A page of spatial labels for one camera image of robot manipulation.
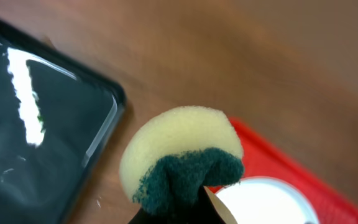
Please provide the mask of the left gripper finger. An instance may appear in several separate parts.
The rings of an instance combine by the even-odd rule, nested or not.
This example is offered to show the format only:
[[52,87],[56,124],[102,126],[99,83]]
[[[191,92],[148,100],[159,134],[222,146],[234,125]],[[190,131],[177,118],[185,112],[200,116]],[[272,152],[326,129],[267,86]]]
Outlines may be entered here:
[[200,188],[198,196],[198,201],[183,213],[156,216],[141,208],[129,224],[237,224],[233,214],[209,188]]

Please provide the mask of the white round plate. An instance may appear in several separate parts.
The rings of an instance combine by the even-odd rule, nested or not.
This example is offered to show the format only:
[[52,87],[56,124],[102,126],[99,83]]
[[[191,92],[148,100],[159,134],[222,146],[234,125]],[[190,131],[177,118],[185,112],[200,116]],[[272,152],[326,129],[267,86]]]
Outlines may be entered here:
[[237,223],[320,223],[310,201],[283,180],[249,177],[218,190],[215,195]]

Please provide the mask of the green and yellow sponge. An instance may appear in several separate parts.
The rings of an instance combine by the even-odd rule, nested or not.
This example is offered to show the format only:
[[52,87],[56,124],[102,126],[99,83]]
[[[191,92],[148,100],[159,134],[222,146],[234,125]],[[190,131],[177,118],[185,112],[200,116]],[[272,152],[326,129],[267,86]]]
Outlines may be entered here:
[[126,197],[151,215],[189,210],[203,187],[232,185],[244,174],[244,151],[221,110],[181,106],[145,123],[129,141],[119,178]]

